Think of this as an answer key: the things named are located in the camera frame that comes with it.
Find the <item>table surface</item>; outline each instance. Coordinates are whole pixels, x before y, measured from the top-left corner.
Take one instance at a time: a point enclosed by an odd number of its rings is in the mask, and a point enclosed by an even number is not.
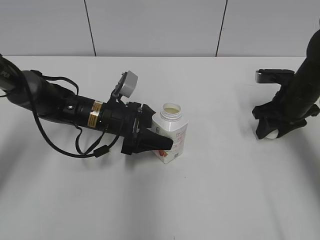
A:
[[[8,59],[71,78],[80,95],[100,101],[131,70],[139,80],[130,101],[155,111],[178,103],[189,125],[183,155],[168,164],[152,152],[121,154],[122,139],[109,154],[80,160],[51,149],[31,112],[1,99],[0,239],[320,238],[320,118],[283,138],[257,140],[251,114],[279,89],[255,83],[255,71],[296,70],[303,58]],[[76,152],[74,127],[42,122],[54,143]],[[99,135],[86,130],[81,146]]]

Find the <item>robotic arm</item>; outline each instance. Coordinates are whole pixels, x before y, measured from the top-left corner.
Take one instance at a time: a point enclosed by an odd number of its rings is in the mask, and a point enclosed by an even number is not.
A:
[[[315,117],[320,109],[314,103],[320,97],[320,30],[311,38],[306,59],[295,73],[292,70],[260,69],[258,83],[281,85],[272,101],[256,106],[252,113],[259,120],[256,135],[263,139],[270,133],[280,138],[307,125],[306,118]]]
[[[50,81],[64,80],[77,89],[72,92]],[[2,97],[18,106],[31,110],[40,133],[47,143],[58,152],[74,157],[100,157],[109,152],[120,136],[124,137],[121,152],[131,155],[150,150],[170,150],[173,141],[151,132],[152,115],[155,113],[148,105],[137,102],[123,103],[121,98],[130,97],[138,77],[131,71],[122,74],[108,102],[100,102],[79,96],[79,88],[66,77],[49,77],[35,70],[20,71],[12,62],[0,55],[0,89],[6,94]],[[75,126],[80,130],[75,145],[79,154],[66,152],[55,146],[39,118],[55,123]],[[101,137],[85,152],[79,148],[82,128],[101,131]],[[96,148],[105,133],[114,134],[109,145]]]

